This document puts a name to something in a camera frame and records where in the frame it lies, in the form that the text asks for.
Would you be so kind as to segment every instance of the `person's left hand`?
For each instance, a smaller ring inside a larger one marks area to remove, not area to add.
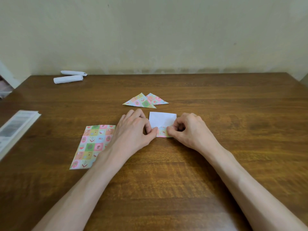
[[[104,151],[109,151],[124,164],[138,150],[148,145],[157,134],[158,127],[151,128],[149,120],[141,109],[129,110],[116,126],[113,137]]]

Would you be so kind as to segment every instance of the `person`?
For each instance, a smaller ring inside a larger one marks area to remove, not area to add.
[[[123,115],[113,138],[95,164],[40,220],[33,230],[83,230],[113,176],[138,150],[148,145],[151,128],[141,109]],[[167,132],[200,154],[214,167],[242,209],[253,230],[308,230],[293,213],[261,186],[223,148],[200,116],[183,113]]]

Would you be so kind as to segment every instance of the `origami paper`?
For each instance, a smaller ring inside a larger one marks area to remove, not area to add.
[[[156,96],[152,93],[148,94],[147,98],[154,105],[156,105],[156,104],[169,104],[168,102],[162,100],[161,98],[159,98],[158,96]]]
[[[70,169],[90,168],[112,139],[115,125],[87,126]]]
[[[152,103],[145,95],[143,95],[143,93],[140,93],[138,96],[131,98],[129,101],[125,102],[124,105],[156,109],[156,107],[152,105]]]
[[[171,126],[174,123],[175,119],[175,113],[150,112],[149,121],[151,127],[158,127],[158,134],[156,135],[156,137],[171,137],[167,134],[167,127]]]

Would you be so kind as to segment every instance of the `paper roll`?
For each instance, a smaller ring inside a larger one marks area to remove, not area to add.
[[[72,75],[72,76],[64,76],[64,77],[58,77],[54,78],[54,82],[57,83],[65,83],[65,82],[75,82],[75,81],[82,81],[83,76],[82,75]]]
[[[61,74],[66,74],[66,75],[82,75],[82,76],[87,76],[88,74],[82,71],[71,71],[71,70],[62,70]]]

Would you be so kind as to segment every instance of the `brown wooden tabletop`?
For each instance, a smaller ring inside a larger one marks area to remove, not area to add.
[[[69,170],[87,125],[117,124],[153,93],[150,111],[194,112],[242,166],[308,225],[308,89],[286,73],[104,75],[54,84],[31,76],[0,101],[42,115],[0,162],[0,230],[30,230],[82,177]],[[173,138],[155,138],[111,180],[85,230],[250,230],[212,166]]]

